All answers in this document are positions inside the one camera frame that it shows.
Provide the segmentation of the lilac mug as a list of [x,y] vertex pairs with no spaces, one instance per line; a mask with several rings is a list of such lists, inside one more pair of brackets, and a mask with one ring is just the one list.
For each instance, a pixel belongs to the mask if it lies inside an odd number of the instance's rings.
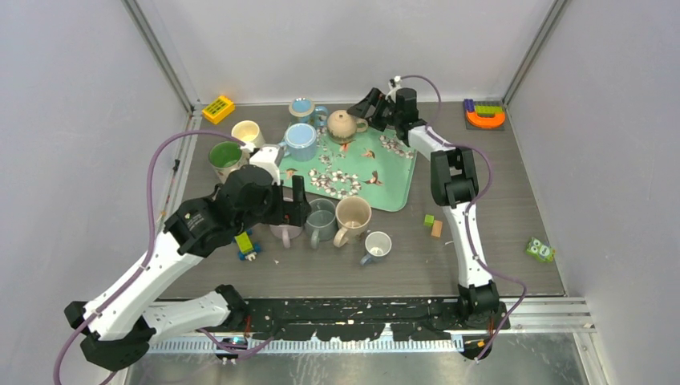
[[281,240],[286,249],[289,249],[292,240],[299,237],[304,231],[304,228],[295,225],[270,225],[269,230],[276,238]]

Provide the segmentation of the light blue mug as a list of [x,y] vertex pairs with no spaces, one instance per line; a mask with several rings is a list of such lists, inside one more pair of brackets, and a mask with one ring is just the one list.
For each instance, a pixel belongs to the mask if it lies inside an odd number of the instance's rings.
[[317,130],[314,126],[306,123],[290,125],[278,144],[284,156],[290,156],[298,162],[312,160],[317,153]]

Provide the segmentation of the cream plain mug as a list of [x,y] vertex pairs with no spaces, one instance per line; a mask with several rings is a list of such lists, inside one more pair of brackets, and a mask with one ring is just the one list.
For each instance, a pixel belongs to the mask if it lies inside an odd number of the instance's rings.
[[231,130],[234,138],[245,143],[252,143],[256,148],[265,145],[265,138],[258,123],[252,120],[242,120],[235,124]]

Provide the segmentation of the cream floral mug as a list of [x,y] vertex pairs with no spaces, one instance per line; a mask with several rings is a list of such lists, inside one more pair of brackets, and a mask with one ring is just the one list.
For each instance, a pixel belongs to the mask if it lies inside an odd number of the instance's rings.
[[237,143],[225,141],[212,147],[208,162],[223,184],[232,172],[249,162],[249,152]]

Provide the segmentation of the tall floral mug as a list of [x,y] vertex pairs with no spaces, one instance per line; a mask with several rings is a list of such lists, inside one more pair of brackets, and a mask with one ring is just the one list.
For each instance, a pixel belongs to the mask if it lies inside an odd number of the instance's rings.
[[340,248],[359,241],[367,231],[372,218],[372,208],[361,197],[346,197],[340,200],[335,209],[338,231],[333,244]]

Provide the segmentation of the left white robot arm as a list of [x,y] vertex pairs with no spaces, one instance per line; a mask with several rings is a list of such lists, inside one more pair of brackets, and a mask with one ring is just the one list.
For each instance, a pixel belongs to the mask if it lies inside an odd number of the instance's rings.
[[206,197],[183,202],[166,220],[154,245],[109,289],[65,309],[89,363],[119,371],[140,360],[150,346],[192,330],[221,326],[240,330],[249,309],[231,285],[156,310],[150,305],[179,277],[254,225],[302,226],[310,215],[304,179],[292,179],[286,200],[279,164],[285,150],[267,144],[232,171]]

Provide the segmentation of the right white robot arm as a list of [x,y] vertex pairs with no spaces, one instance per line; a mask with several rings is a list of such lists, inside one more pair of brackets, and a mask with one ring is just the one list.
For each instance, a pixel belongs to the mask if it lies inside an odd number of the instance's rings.
[[500,295],[485,257],[476,222],[480,186],[473,150],[454,145],[437,134],[419,114],[417,91],[389,82],[387,93],[372,88],[347,112],[370,127],[395,130],[397,139],[430,162],[430,190],[451,230],[458,266],[458,319],[468,329],[480,328],[499,312]]

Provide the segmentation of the beige teapot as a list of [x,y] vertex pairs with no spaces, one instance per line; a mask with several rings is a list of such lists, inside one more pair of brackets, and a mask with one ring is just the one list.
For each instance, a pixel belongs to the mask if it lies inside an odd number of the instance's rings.
[[365,132],[369,124],[363,118],[350,115],[347,110],[332,112],[326,120],[327,133],[336,144],[348,144],[357,133]]

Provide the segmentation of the small blue-grey cup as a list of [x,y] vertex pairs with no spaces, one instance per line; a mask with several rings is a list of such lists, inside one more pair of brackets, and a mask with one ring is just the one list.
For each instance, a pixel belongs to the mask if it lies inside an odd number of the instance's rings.
[[361,258],[360,265],[381,261],[392,248],[391,237],[381,231],[370,232],[364,241],[366,254]]

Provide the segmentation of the grey mug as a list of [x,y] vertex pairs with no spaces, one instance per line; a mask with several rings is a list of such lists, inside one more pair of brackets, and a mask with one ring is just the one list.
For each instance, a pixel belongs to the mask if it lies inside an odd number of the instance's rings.
[[323,241],[332,240],[338,231],[334,202],[318,198],[310,202],[311,213],[305,223],[310,246],[317,249]]

